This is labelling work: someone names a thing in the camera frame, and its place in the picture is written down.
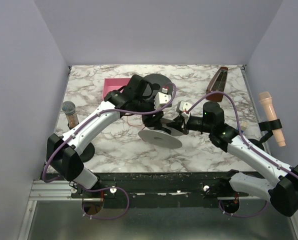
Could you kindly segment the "white perforated cable spool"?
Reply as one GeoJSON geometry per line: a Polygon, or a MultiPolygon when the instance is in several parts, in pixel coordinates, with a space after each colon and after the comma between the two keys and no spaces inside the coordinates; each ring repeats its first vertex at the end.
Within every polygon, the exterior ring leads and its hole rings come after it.
{"type": "Polygon", "coordinates": [[[140,130],[138,136],[144,142],[161,148],[179,149],[183,146],[183,143],[179,140],[183,132],[168,126],[168,124],[173,123],[173,120],[162,118],[153,126],[146,126],[145,129],[140,130]]]}

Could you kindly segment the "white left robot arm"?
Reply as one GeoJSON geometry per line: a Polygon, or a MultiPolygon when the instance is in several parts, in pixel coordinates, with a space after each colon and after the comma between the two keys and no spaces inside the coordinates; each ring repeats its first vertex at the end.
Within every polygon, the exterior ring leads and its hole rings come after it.
{"type": "Polygon", "coordinates": [[[125,115],[142,115],[147,120],[160,116],[161,104],[155,103],[160,94],[170,96],[174,86],[161,74],[145,77],[134,74],[127,84],[107,93],[94,112],[77,126],[47,140],[46,165],[52,166],[61,177],[91,190],[99,178],[85,167],[81,157],[94,138],[106,127],[125,115]]]}

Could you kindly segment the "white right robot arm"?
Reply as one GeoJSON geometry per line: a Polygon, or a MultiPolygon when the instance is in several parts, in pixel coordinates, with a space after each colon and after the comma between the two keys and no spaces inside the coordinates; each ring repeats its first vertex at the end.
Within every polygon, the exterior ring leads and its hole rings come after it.
{"type": "Polygon", "coordinates": [[[189,131],[207,133],[211,143],[247,163],[262,178],[232,170],[224,179],[224,185],[235,192],[261,198],[282,215],[291,217],[298,210],[298,165],[282,162],[269,155],[257,145],[225,123],[224,111],[217,102],[203,105],[201,117],[189,113],[192,105],[180,101],[173,120],[173,128],[188,134],[189,131]]]}

